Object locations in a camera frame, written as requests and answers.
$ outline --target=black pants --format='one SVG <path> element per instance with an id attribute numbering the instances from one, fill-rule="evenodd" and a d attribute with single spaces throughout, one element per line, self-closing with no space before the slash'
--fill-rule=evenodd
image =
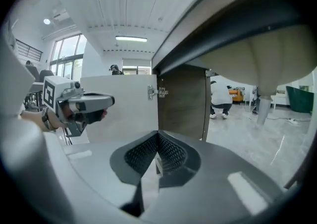
<path id="1" fill-rule="evenodd" d="M 257 97 L 256 100 L 254 101 L 252 112 L 259 112 L 259 107 L 260 107 L 260 99 L 259 97 Z"/>
<path id="2" fill-rule="evenodd" d="M 214 108 L 217 108 L 217 109 L 223 109 L 222 113 L 228 115 L 228 111 L 231 109 L 231 106 L 232 106 L 232 104 L 219 104 L 219 105 L 211 104 L 211 106 L 210 106 L 210 114 L 211 115 L 214 114 L 214 110 L 213 110 L 213 107 L 214 107 Z"/>

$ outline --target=recessed light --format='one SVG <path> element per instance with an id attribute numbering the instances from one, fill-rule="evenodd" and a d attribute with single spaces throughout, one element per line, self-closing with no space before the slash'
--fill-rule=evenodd
<path id="1" fill-rule="evenodd" d="M 141 37 L 132 37 L 132 36 L 116 36 L 115 37 L 118 41 L 136 41 L 136 42 L 146 42 L 147 38 Z"/>
<path id="2" fill-rule="evenodd" d="M 44 23 L 45 23 L 46 25 L 50 25 L 50 23 L 51 23 L 51 21 L 50 21 L 49 19 L 44 19 L 43 21 L 44 21 Z"/>

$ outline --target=white ceiling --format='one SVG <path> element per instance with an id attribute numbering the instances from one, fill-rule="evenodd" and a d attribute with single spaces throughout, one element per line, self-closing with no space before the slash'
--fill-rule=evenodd
<path id="1" fill-rule="evenodd" d="M 193 0 L 29 0 L 28 18 L 43 38 L 77 27 L 99 53 L 148 53 L 152 58 Z M 65 12 L 47 26 L 44 18 Z M 148 38 L 146 43 L 116 41 L 116 35 Z"/>

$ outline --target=window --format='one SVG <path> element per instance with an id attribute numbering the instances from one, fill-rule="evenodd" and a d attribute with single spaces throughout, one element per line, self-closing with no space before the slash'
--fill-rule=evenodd
<path id="1" fill-rule="evenodd" d="M 151 75 L 151 61 L 143 59 L 123 59 L 124 75 Z"/>
<path id="2" fill-rule="evenodd" d="M 81 35 L 77 45 L 76 55 L 84 53 L 86 42 L 87 42 L 86 37 Z"/>
<path id="3" fill-rule="evenodd" d="M 59 58 L 75 55 L 78 38 L 79 36 L 74 36 L 64 40 L 59 53 Z"/>
<path id="4" fill-rule="evenodd" d="M 80 81 L 86 42 L 83 35 L 56 41 L 50 62 L 54 75 Z"/>
<path id="5" fill-rule="evenodd" d="M 56 75 L 56 64 L 51 66 L 51 71 Z"/>
<path id="6" fill-rule="evenodd" d="M 61 43 L 62 43 L 62 41 L 56 42 L 52 60 L 58 59 L 58 54 L 59 54 Z"/>
<path id="7" fill-rule="evenodd" d="M 80 81 L 82 64 L 83 64 L 82 59 L 77 59 L 74 62 L 73 80 L 75 81 Z"/>
<path id="8" fill-rule="evenodd" d="M 151 67 L 148 66 L 123 66 L 124 75 L 151 75 Z"/>

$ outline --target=railing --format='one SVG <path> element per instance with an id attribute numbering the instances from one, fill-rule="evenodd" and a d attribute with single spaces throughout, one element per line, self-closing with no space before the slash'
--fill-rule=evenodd
<path id="1" fill-rule="evenodd" d="M 36 61 L 41 60 L 42 51 L 37 50 L 36 48 L 25 44 L 24 42 L 16 39 L 16 45 L 18 48 L 18 54 L 21 56 L 26 56 L 28 58 L 34 59 Z"/>

